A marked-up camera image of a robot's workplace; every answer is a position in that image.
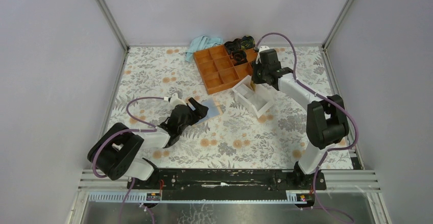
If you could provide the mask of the beige card holder wallet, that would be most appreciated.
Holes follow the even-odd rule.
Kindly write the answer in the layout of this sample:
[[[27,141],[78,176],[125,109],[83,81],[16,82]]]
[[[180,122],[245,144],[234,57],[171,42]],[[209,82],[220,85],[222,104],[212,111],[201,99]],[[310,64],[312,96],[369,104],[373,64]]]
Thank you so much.
[[[208,112],[207,115],[200,119],[197,123],[195,123],[195,125],[198,125],[200,123],[203,122],[207,122],[213,118],[216,118],[220,115],[223,114],[221,107],[220,107],[220,103],[218,103],[215,99],[213,98],[209,98],[203,102],[200,103],[203,106],[206,106],[208,108]]]

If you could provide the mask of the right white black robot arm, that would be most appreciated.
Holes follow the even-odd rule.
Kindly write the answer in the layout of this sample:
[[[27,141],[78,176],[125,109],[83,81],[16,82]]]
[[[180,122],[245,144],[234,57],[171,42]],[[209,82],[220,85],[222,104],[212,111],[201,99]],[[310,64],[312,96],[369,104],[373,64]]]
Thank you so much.
[[[272,86],[294,99],[306,111],[309,145],[294,168],[299,171],[293,175],[294,185],[306,189],[313,183],[312,173],[319,167],[327,150],[334,148],[348,135],[344,102],[338,95],[323,96],[303,84],[295,77],[293,69],[282,67],[274,49],[264,46],[255,51],[257,57],[251,63],[252,83]]]

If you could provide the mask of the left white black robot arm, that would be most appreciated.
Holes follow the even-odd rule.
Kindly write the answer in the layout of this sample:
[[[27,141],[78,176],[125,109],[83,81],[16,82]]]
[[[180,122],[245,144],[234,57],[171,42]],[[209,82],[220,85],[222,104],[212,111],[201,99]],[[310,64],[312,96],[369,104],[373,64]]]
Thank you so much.
[[[126,176],[139,180],[147,189],[158,184],[157,167],[150,160],[138,157],[144,148],[168,148],[177,143],[183,132],[204,119],[209,108],[194,98],[187,102],[176,93],[161,97],[172,108],[170,116],[161,124],[147,122],[147,129],[130,129],[115,123],[91,148],[87,155],[93,174],[112,181]]]

